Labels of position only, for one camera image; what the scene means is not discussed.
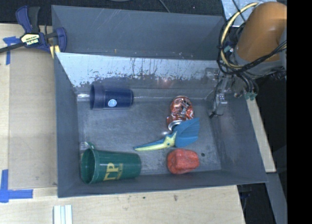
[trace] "clamp label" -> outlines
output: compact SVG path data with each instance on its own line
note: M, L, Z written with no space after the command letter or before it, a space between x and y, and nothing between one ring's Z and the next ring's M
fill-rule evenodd
M25 34L20 38L20 40L27 46L40 44L40 36L39 34Z

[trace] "red sponge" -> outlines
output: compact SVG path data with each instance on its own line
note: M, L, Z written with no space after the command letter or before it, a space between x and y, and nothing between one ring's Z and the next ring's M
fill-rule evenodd
M167 167L173 174L184 174L198 166L198 155L192 150L177 148L167 156Z

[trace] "green cup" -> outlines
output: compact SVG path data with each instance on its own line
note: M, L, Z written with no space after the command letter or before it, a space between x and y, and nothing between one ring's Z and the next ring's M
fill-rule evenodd
M89 148L82 154L80 172L86 184L134 178L140 175L141 159L134 153Z

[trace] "blue clamp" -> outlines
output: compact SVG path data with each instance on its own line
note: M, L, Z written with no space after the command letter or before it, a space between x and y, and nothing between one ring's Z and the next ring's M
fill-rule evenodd
M57 28L56 32L50 34L43 34L40 32L38 26L38 12L40 7L28 7L27 5L19 8L16 11L16 19L25 31L24 35L20 37L20 41L14 45L9 45L0 49L0 53L8 52L10 50L26 47L36 48L45 52L51 53L51 44L49 44L49 38L58 38L58 48L61 52L64 52L67 45L66 32L63 27Z
M31 199L33 189L8 190L8 169L2 171L0 187L0 203L8 203L10 199Z
M20 43L20 39L16 38L16 37L8 37L8 38L4 38L3 41L6 43L7 46L10 46L12 44L16 44L16 43ZM11 53L10 51L8 51L6 53L6 62L5 64L8 65L11 62Z

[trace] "crushed soda can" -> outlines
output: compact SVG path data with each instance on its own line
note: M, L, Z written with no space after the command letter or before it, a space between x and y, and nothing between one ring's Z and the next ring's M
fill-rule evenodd
M194 117L193 106L188 97L178 96L170 104L171 114L167 117L167 126L170 131L183 121Z

